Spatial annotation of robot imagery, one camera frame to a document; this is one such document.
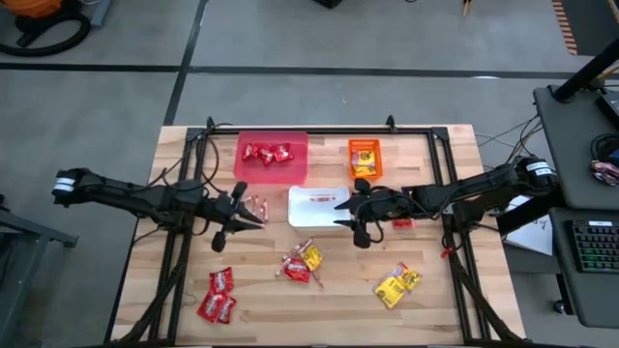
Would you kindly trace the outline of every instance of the black keyboard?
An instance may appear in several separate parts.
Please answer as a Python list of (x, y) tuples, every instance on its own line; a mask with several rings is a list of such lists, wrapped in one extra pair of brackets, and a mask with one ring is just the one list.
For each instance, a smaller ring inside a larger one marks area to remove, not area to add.
[(580, 272), (619, 274), (619, 221), (572, 221)]

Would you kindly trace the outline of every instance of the floor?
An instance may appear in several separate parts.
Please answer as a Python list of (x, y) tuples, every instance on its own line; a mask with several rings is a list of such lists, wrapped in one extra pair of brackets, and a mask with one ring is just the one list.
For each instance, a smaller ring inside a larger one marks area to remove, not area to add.
[[(71, 30), (61, 24), (41, 43)], [(0, 41), (16, 36), (0, 10)], [(344, 0), (333, 11), (310, 0), (116, 1), (104, 29), (71, 51), (0, 55), (0, 192), (15, 213), (80, 235), (75, 249), (48, 249), (15, 346), (101, 343), (133, 235), (123, 212), (53, 206), (58, 169), (144, 183), (160, 126), (208, 116), (380, 124), (393, 114), (399, 124), (473, 124), (481, 143), (534, 116), (532, 90), (588, 60), (567, 52), (550, 0), (476, 0), (466, 19), (460, 0)], [(501, 139), (516, 143), (517, 132)], [(540, 133), (529, 144), (549, 159)], [(510, 152), (481, 148), (491, 166)], [(529, 338), (616, 345), (619, 331), (551, 311), (553, 276), (513, 281)]]

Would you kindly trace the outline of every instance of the white label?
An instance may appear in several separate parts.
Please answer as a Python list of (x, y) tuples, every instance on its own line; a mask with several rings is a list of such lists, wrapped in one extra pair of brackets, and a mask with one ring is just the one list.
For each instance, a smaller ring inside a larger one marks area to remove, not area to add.
[(540, 176), (540, 175), (548, 175), (548, 174), (552, 174), (552, 170), (546, 168), (546, 169), (538, 169), (535, 171), (535, 175)]
[(75, 180), (69, 178), (58, 178), (58, 180), (56, 180), (56, 184), (73, 185), (74, 183)]
[(529, 164), (526, 166), (526, 171), (531, 171), (531, 170), (540, 169), (540, 168), (548, 168), (548, 163), (537, 162), (537, 163)]
[(589, 224), (592, 226), (606, 226), (606, 227), (612, 226), (612, 222), (610, 221), (589, 221)]
[(56, 184), (54, 185), (54, 189), (60, 189), (66, 192), (73, 192), (74, 191), (74, 187), (72, 187), (71, 185), (64, 185), (64, 184)]

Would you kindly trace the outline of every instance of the black hose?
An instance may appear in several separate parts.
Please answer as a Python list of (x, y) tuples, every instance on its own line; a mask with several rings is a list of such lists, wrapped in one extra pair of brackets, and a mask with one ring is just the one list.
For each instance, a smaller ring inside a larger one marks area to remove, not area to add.
[(44, 33), (49, 28), (53, 27), (58, 23), (62, 23), (68, 20), (77, 20), (80, 23), (79, 30), (71, 36), (70, 38), (64, 40), (61, 43), (52, 44), (46, 47), (37, 47), (37, 48), (22, 48), (22, 47), (12, 47), (5, 44), (0, 43), (0, 52), (17, 56), (17, 57), (45, 57), (53, 54), (57, 54), (60, 52), (64, 52), (68, 49), (71, 49), (78, 44), (80, 44), (90, 32), (90, 19), (83, 14), (79, 13), (65, 13), (55, 15), (50, 18), (42, 18), (42, 19), (31, 19), (33, 22), (36, 22), (37, 28), (35, 35), (36, 39), (40, 34)]

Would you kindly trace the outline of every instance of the yellow candy bag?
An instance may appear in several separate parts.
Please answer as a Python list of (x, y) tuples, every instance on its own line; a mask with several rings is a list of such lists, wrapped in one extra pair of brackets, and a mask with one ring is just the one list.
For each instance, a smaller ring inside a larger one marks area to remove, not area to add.
[(386, 274), (373, 291), (391, 309), (404, 297), (404, 292), (410, 293), (415, 288), (420, 278), (421, 275), (400, 262), (396, 270)]

